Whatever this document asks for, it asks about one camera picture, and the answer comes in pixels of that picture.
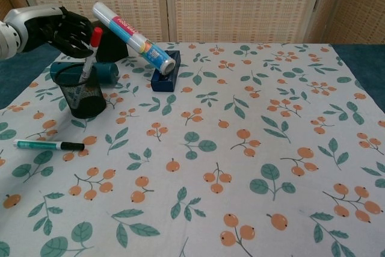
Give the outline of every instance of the red marker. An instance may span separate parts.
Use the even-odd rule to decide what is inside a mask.
[[[102,39],[102,34],[103,30],[100,27],[95,27],[90,41],[90,49],[93,51],[93,53],[85,59],[85,63],[83,65],[83,72],[79,82],[85,81],[90,76],[92,65],[95,62],[97,48],[99,47],[100,40]]]

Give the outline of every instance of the blue box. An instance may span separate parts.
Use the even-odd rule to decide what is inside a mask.
[[[173,92],[175,89],[176,78],[180,67],[180,52],[165,51],[172,59],[175,60],[175,67],[168,75],[162,75],[160,71],[155,69],[151,79],[151,88],[153,91]]]

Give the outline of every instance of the red marker cap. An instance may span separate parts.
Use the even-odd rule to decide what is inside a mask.
[[[100,40],[102,39],[103,29],[100,27],[95,27],[94,32],[91,36],[90,44],[93,48],[99,46]]]

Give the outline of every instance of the tablecloth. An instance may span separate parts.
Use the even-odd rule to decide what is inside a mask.
[[[0,256],[385,256],[385,115],[330,45],[158,45],[173,93],[130,51],[95,118],[49,68],[0,111]]]

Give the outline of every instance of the green marker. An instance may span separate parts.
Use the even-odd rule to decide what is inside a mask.
[[[38,150],[84,150],[82,143],[68,143],[66,141],[30,141],[14,140],[13,145],[20,149]]]

